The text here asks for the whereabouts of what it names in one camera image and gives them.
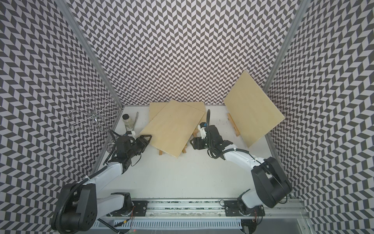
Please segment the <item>small wooden easel piece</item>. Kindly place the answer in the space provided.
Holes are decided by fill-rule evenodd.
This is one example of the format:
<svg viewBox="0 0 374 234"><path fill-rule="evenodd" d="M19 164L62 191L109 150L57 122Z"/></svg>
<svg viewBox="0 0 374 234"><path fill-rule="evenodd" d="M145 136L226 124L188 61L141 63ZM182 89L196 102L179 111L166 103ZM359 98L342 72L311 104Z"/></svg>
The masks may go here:
<svg viewBox="0 0 374 234"><path fill-rule="evenodd" d="M199 132L199 131L198 131L197 129L195 129L194 132L192 133L192 138L197 137L198 132ZM187 147L188 147L188 144L189 144L189 143L187 143L187 144L185 145L184 149L182 150L182 153L183 153L183 154L185 154L185 153L187 152L186 149L187 149ZM163 153L164 153L163 151L159 150L159 155L160 155L160 156L163 155Z"/></svg>

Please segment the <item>plywood board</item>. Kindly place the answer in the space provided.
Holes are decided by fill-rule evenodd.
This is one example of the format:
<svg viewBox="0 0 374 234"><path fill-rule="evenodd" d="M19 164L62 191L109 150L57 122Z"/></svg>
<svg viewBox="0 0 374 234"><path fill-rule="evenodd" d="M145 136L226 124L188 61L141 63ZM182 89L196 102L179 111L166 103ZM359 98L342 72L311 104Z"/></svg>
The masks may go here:
<svg viewBox="0 0 374 234"><path fill-rule="evenodd" d="M194 130L197 129L200 119L201 117L193 117L192 111L182 114L172 109L171 113L168 113L167 108L164 107L144 127L140 135L152 135L151 146L177 158L182 153Z"/></svg>
<svg viewBox="0 0 374 234"><path fill-rule="evenodd" d="M247 71L233 85L224 104L247 147L268 134L285 116Z"/></svg>
<svg viewBox="0 0 374 234"><path fill-rule="evenodd" d="M172 109L177 113L182 114L192 111L193 117L201 117L198 124L206 122L206 107L203 102L179 102L177 104L176 101L172 101L171 104L168 102L151 102L149 109L149 122L151 122L152 119L164 109L164 107L167 108L168 113L171 113Z"/></svg>

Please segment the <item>wooden easel frame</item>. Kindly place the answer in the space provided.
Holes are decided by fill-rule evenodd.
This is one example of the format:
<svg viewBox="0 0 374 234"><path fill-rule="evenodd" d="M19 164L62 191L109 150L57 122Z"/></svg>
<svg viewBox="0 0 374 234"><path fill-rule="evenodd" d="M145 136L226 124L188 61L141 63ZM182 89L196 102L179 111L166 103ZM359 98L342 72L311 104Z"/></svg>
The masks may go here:
<svg viewBox="0 0 374 234"><path fill-rule="evenodd" d="M230 113L228 113L228 120L229 120L229 122L231 123L231 125L232 125L232 127L233 127L233 129L234 129L235 135L236 135L237 137L239 137L239 136L241 135L241 134L240 134L240 131L239 131L237 125L235 124L235 122L234 122L234 120L233 120L233 118L232 118L232 116L231 116Z"/></svg>

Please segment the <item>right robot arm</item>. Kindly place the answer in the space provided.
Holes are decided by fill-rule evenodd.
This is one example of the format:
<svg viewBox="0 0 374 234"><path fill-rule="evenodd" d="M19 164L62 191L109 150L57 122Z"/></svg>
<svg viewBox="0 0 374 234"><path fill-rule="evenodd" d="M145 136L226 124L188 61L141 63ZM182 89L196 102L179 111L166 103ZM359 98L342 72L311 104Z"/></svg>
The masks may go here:
<svg viewBox="0 0 374 234"><path fill-rule="evenodd" d="M202 123L198 126L199 137L190 140L195 150L207 150L212 159L222 159L238 165L251 173L254 188L243 192L235 206L226 205L228 209L237 209L243 216L259 216L263 206L274 208L292 192L292 185L279 162L269 157L263 159L238 148L233 142L224 140L214 125Z"/></svg>

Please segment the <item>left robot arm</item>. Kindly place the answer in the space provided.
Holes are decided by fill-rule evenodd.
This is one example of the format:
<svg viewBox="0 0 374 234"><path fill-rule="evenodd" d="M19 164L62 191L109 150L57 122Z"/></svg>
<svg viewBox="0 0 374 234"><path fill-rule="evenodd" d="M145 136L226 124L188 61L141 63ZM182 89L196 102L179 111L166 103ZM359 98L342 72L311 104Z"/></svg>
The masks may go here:
<svg viewBox="0 0 374 234"><path fill-rule="evenodd" d="M122 175L132 166L132 158L140 157L150 144L151 135L119 135L112 133L115 146L103 163L103 168L86 176L79 182L69 183L62 187L56 209L50 225L60 234L85 232L93 227L96 221L103 223L112 230L103 217L109 214L124 215L130 221L136 212L141 210L145 215L146 202L132 202L128 192L114 192L99 199L99 193L114 179Z"/></svg>

